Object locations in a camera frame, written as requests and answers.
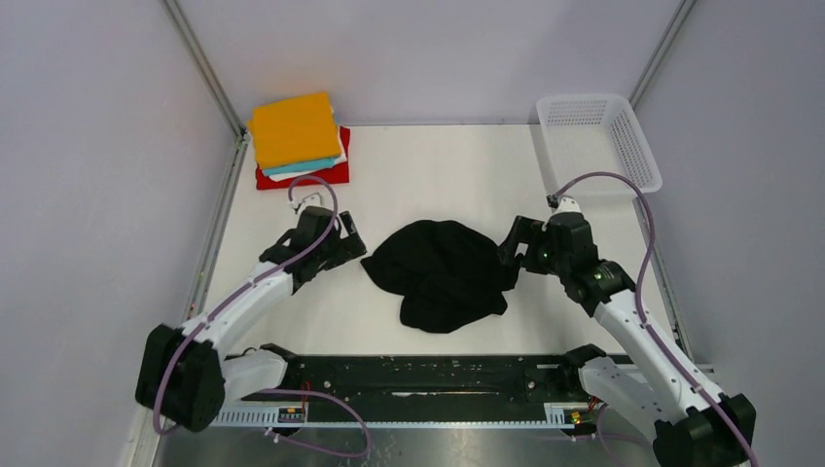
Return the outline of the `black t shirt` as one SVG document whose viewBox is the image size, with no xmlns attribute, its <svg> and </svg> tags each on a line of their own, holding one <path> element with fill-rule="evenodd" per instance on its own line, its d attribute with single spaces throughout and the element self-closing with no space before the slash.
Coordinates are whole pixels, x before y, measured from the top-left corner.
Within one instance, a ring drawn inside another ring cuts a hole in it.
<svg viewBox="0 0 825 467">
<path fill-rule="evenodd" d="M 401 324 L 429 334 L 504 314 L 504 293 L 520 274 L 501 263 L 492 239 L 451 220 L 412 222 L 361 265 L 375 286 L 402 298 Z"/>
</svg>

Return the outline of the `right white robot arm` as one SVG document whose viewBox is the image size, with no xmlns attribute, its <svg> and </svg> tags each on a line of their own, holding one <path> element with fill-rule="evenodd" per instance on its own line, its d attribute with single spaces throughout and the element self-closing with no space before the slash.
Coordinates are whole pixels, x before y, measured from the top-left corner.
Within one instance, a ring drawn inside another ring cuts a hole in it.
<svg viewBox="0 0 825 467">
<path fill-rule="evenodd" d="M 546 222 L 518 216 L 498 255 L 507 266 L 555 276 L 645 378 L 639 382 L 593 353 L 559 372 L 563 396 L 605 403 L 651 443 L 662 466 L 757 465 L 754 406 L 742 394 L 727 395 L 666 337 L 643 304 L 640 285 L 600 257 L 583 214 L 557 212 Z"/>
</svg>

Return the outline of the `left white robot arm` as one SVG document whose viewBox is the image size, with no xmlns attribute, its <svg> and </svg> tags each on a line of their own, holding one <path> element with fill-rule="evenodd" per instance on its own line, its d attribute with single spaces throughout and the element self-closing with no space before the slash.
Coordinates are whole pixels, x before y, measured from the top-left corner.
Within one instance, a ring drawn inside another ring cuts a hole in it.
<svg viewBox="0 0 825 467">
<path fill-rule="evenodd" d="M 259 349 L 231 356 L 233 346 L 276 305 L 315 276 L 364 256 L 351 214 L 310 206 L 297 225 L 262 252 L 244 280 L 210 311 L 173 328 L 153 329 L 145 343 L 135 401 L 154 419 L 191 432 L 208 427 L 228 403 L 268 390 L 288 400 L 300 371 L 285 356 Z"/>
</svg>

